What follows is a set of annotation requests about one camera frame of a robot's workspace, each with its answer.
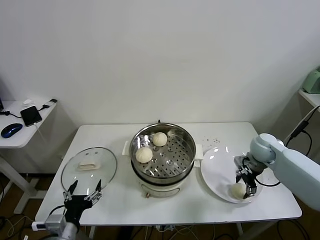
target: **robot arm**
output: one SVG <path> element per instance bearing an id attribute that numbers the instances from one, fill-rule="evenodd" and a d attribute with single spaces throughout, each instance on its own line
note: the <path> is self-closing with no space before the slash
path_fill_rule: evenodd
<path id="1" fill-rule="evenodd" d="M 50 237 L 48 240 L 89 240 L 80 229 L 80 218 L 84 210 L 92 208 L 102 197 L 101 180 L 98 182 L 95 191 L 90 195 L 73 195 L 78 184 L 76 180 L 68 189 L 63 192 L 64 214 L 49 214 L 45 222 L 33 222 L 32 230 L 47 230 L 57 236 Z"/>
<path id="2" fill-rule="evenodd" d="M 320 211 L 320 165 L 300 152 L 281 145 L 270 134 L 260 134 L 251 141 L 247 156 L 234 159 L 238 167 L 236 182 L 246 184 L 244 198 L 254 196 L 255 178 L 267 167 L 276 178 L 309 207 Z"/>

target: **electric cable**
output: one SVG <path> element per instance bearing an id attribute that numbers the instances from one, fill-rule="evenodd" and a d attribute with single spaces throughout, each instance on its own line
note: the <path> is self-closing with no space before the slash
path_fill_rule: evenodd
<path id="1" fill-rule="evenodd" d="M 8 217 L 7 219 L 10 220 L 11 218 L 15 217 L 16 215 L 12 215 L 10 217 Z M 13 233 L 11 236 L 8 236 L 7 238 L 5 238 L 4 240 L 9 240 L 9 239 L 12 239 L 14 236 L 16 236 L 17 234 L 20 234 L 20 232 L 24 229 L 24 226 L 26 224 L 26 218 L 23 218 L 23 224 L 22 224 L 22 227 L 19 228 L 19 230 L 15 233 Z"/>
<path id="2" fill-rule="evenodd" d="M 14 117 L 16 117 L 16 118 L 18 118 L 18 119 L 21 119 L 21 118 L 22 118 L 22 116 L 17 116 L 17 115 L 14 115 L 13 113 L 9 113 L 9 115 L 14 116 Z"/>
<path id="3" fill-rule="evenodd" d="M 151 232 L 150 232 L 150 235 L 149 235 L 149 237 L 148 237 L 148 240 L 151 239 L 151 235 L 152 235 L 153 230 L 154 230 L 154 226 L 151 227 Z"/>
<path id="4" fill-rule="evenodd" d="M 290 220 L 290 219 L 286 219 L 286 220 L 280 220 L 276 223 L 276 231 L 280 237 L 281 240 L 284 240 L 284 238 L 282 237 L 281 233 L 280 233 L 280 223 L 281 222 L 284 222 L 284 221 L 287 221 L 287 222 L 290 222 L 292 224 L 294 224 L 301 232 L 301 234 L 303 235 L 303 239 L 304 240 L 310 240 L 310 236 L 308 234 L 308 232 L 306 231 L 306 229 L 301 225 L 300 222 L 298 222 L 297 220 Z"/>
<path id="5" fill-rule="evenodd" d="M 275 183 L 275 184 L 268 185 L 268 184 L 265 184 L 265 183 L 260 182 L 260 181 L 257 179 L 257 177 L 254 177 L 254 180 L 255 180 L 258 184 L 260 184 L 260 185 L 262 185 L 262 186 L 265 186 L 265 187 L 276 187 L 276 186 L 278 186 L 278 185 L 281 183 L 280 181 L 278 181 L 278 182 Z"/>
<path id="6" fill-rule="evenodd" d="M 60 206 L 56 206 L 54 209 L 51 210 L 51 212 L 49 213 L 49 215 L 51 215 L 55 210 L 63 208 L 65 205 L 60 205 Z"/>
<path id="7" fill-rule="evenodd" d="M 318 110 L 319 107 L 320 107 L 320 105 L 316 106 L 316 107 L 313 109 L 313 112 L 311 113 L 310 117 L 306 120 L 307 122 L 309 122 L 309 120 L 312 118 L 312 116 L 315 114 L 315 112 Z"/>
<path id="8" fill-rule="evenodd" d="M 307 133 L 307 131 L 303 130 L 302 132 L 304 134 L 306 134 L 310 139 L 309 149 L 308 149 L 308 151 L 306 152 L 306 155 L 305 155 L 307 157 L 309 155 L 311 147 L 312 147 L 312 137 L 311 137 L 311 135 L 309 133 Z"/>
<path id="9" fill-rule="evenodd" d="M 181 231 L 183 231 L 183 230 L 185 230 L 185 229 L 189 229 L 189 232 L 192 233 L 192 235 L 194 236 L 194 238 L 195 238 L 196 240 L 199 240 L 199 239 L 197 238 L 196 234 L 195 234 L 190 228 L 188 228 L 188 227 L 184 227 L 184 228 L 181 228 L 180 230 L 177 230 L 177 232 L 175 232 L 168 240 L 174 239 L 174 237 L 175 237 L 177 234 L 179 234 Z"/>
<path id="10" fill-rule="evenodd" d="M 21 221 L 22 219 L 28 219 L 28 220 L 31 221 L 31 222 L 35 222 L 35 220 L 31 219 L 31 218 L 28 217 L 28 216 L 23 216 L 23 217 L 20 218 L 20 220 L 17 221 L 15 224 L 12 224 L 12 222 L 11 222 L 10 220 L 6 219 L 6 221 L 8 221 L 9 224 L 11 225 L 11 227 L 9 228 L 8 233 L 7 233 L 7 236 L 8 236 L 8 237 L 11 237 L 11 236 L 14 234 L 14 232 L 15 232 L 15 226 L 16 226 L 18 223 L 20 223 L 20 221 Z"/>
<path id="11" fill-rule="evenodd" d="M 38 131 L 38 133 L 40 134 L 40 137 L 42 138 L 42 141 L 46 144 L 47 140 L 45 139 L 45 137 L 42 135 L 41 131 L 39 130 L 38 126 L 36 123 L 33 124 L 36 128 L 36 130 Z"/>
<path id="12" fill-rule="evenodd" d="M 192 230 L 192 228 L 194 227 L 194 225 L 191 225 L 190 227 L 188 227 L 188 226 L 184 226 L 184 225 L 176 225 L 176 226 L 178 226 L 178 227 L 182 227 L 182 228 L 184 228 L 184 229 L 186 229 L 187 231 L 186 232 L 184 232 L 184 233 L 182 233 L 182 231 L 184 230 L 184 229 L 182 229 L 180 232 L 179 232 L 179 234 L 181 234 L 181 235 L 187 235 L 187 234 L 189 234 L 190 233 L 190 231 Z"/>
<path id="13" fill-rule="evenodd" d="M 295 128 L 292 130 L 292 132 L 283 140 L 283 142 L 287 141 L 287 139 L 294 133 L 294 131 L 300 126 L 300 124 L 301 124 L 303 121 L 305 121 L 305 119 L 309 116 L 310 113 L 312 113 L 311 116 L 310 116 L 310 117 L 308 118 L 308 120 L 306 121 L 306 122 L 308 122 L 308 121 L 311 119 L 311 117 L 314 115 L 314 113 L 316 112 L 316 110 L 317 110 L 318 108 L 320 108 L 320 105 L 315 106 L 313 109 L 311 109 L 311 110 L 304 116 L 304 118 L 295 126 Z"/>
<path id="14" fill-rule="evenodd" d="M 213 237 L 211 239 L 215 240 L 215 237 L 216 237 L 216 226 L 213 225 Z"/>
<path id="15" fill-rule="evenodd" d="M 135 236 L 143 229 L 144 227 L 141 226 L 138 231 L 135 232 L 135 234 L 130 238 L 130 240 L 133 240 L 135 238 Z"/>
<path id="16" fill-rule="evenodd" d="M 309 148 L 308 148 L 308 151 L 307 151 L 306 154 L 305 154 L 305 156 L 307 157 L 307 156 L 309 155 L 310 151 L 311 151 L 311 147 L 312 147 L 312 137 L 311 137 L 311 135 L 310 135 L 307 131 L 305 131 L 305 130 L 302 130 L 301 132 L 304 133 L 304 134 L 306 134 L 306 135 L 309 137 L 309 139 L 310 139 Z M 290 137 L 290 138 L 289 138 L 288 142 L 285 144 L 286 147 L 288 147 L 288 145 L 289 145 L 289 143 L 290 143 L 290 141 L 291 141 L 292 139 L 293 139 L 293 137 Z"/>
<path id="17" fill-rule="evenodd" d="M 147 236 L 148 236 L 148 226 L 146 227 L 146 230 L 145 230 L 144 240 L 147 240 Z"/>
<path id="18" fill-rule="evenodd" d="M 244 158 L 242 159 L 242 166 L 243 166 L 243 167 L 245 167 L 245 160 L 246 160 L 246 159 L 247 159 L 247 157 L 244 157 Z M 265 183 L 260 182 L 260 181 L 257 179 L 256 176 L 254 177 L 254 180 L 255 180 L 258 184 L 260 184 L 260 185 L 262 185 L 262 186 L 265 186 L 265 187 L 276 187 L 276 186 L 278 186 L 278 185 L 281 183 L 280 181 L 278 181 L 277 183 L 271 184 L 271 185 L 265 184 Z"/>
<path id="19" fill-rule="evenodd" d="M 227 233 L 224 233 L 224 234 L 221 234 L 221 235 L 217 236 L 214 240 L 218 240 L 218 239 L 220 239 L 220 238 L 222 238 L 224 236 L 227 236 L 231 240 L 234 240 L 234 238 L 230 234 L 227 234 Z"/>

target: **white wall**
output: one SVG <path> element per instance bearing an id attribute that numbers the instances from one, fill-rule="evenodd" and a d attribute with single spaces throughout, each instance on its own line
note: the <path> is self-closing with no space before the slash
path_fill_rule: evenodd
<path id="1" fill-rule="evenodd" d="M 319 9 L 318 0 L 0 1 L 0 94 L 57 98 L 74 123 L 66 135 L 157 119 L 268 131 L 320 64 Z"/>

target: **blue mouse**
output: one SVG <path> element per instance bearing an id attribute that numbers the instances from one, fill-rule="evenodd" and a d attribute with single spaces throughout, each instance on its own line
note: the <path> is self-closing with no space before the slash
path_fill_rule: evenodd
<path id="1" fill-rule="evenodd" d="M 20 129 L 22 129 L 21 123 L 12 123 L 6 126 L 4 129 L 2 129 L 1 136 L 5 139 L 10 138 L 13 134 L 19 132 Z"/>

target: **wooden floor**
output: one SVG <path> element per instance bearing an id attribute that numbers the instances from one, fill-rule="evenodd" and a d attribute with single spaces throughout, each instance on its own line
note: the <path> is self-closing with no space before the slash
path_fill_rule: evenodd
<path id="1" fill-rule="evenodd" d="M 50 186 L 51 181 L 53 180 L 52 177 L 43 177 L 40 178 L 40 181 L 38 182 L 36 189 L 38 190 L 47 190 Z M 6 179 L 3 176 L 0 176 L 0 181 L 3 184 L 3 186 L 6 186 L 8 183 L 8 179 Z M 9 192 L 4 197 L 1 205 L 0 205 L 0 216 L 4 216 L 6 218 L 13 215 L 14 208 L 16 207 L 20 197 L 22 196 L 23 192 L 15 185 L 12 185 Z M 27 204 L 23 214 L 30 217 L 31 219 L 35 219 L 35 216 L 37 214 L 37 211 L 41 205 L 42 200 L 40 199 L 32 199 Z M 303 215 L 299 219 L 299 222 L 304 226 L 304 228 L 307 230 L 307 232 L 310 235 L 311 240 L 319 240 L 320 239 L 320 213 L 316 212 L 309 207 L 305 206 L 303 203 L 299 202 L 300 206 L 303 210 Z M 13 223 L 16 223 L 22 216 L 16 215 L 12 217 L 10 220 Z M 19 224 L 15 226 L 15 229 L 18 230 L 23 224 L 23 221 L 21 221 Z M 26 220 L 26 225 L 31 224 L 31 221 Z M 253 223 L 244 223 L 242 224 L 243 230 L 248 230 Z M 8 222 L 6 222 L 3 229 L 0 230 L 0 240 L 6 239 L 8 230 L 10 228 L 10 225 Z M 139 229 L 139 226 L 134 227 L 132 231 L 132 235 Z M 86 231 L 89 235 L 90 228 L 87 227 Z M 119 226 L 117 227 L 97 227 L 95 232 L 95 240 L 116 240 L 116 239 L 123 239 L 125 238 L 121 237 L 121 235 L 127 231 L 127 229 L 121 228 Z M 214 226 L 209 224 L 203 224 L 203 225 L 194 225 L 192 227 L 192 231 L 196 234 L 197 238 L 199 240 L 212 240 L 213 234 L 214 234 Z M 282 237 L 284 240 L 303 240 L 303 235 L 301 232 L 289 221 L 283 221 L 280 224 L 280 231 L 282 234 Z M 151 232 L 151 227 L 148 228 L 148 237 Z M 156 229 L 153 229 L 150 240 L 169 240 L 170 237 L 175 233 L 175 231 L 166 231 L 163 236 L 162 233 L 158 232 Z M 29 240 L 38 240 L 43 236 L 46 236 L 48 233 L 45 231 L 39 231 L 39 232 L 33 232 L 31 229 L 26 228 L 23 230 L 22 233 L 22 239 L 25 235 L 29 236 Z M 134 240 L 144 240 L 146 234 L 146 227 L 142 228 L 141 231 L 138 232 L 138 234 L 134 237 Z M 218 237 L 221 234 L 229 234 L 233 237 L 233 239 L 237 239 L 238 237 L 238 231 L 235 224 L 216 224 L 215 225 L 215 236 Z M 11 238 L 12 240 L 20 240 L 18 235 Z M 195 240 L 195 237 L 191 234 L 177 234 L 174 238 L 175 240 Z M 220 240 L 230 240 L 229 237 L 223 236 L 219 238 Z M 260 236 L 256 238 L 257 240 L 280 240 L 280 237 L 277 233 L 276 224 L 274 224 L 272 227 L 270 227 L 268 230 L 266 230 L 264 233 L 262 233 Z"/>

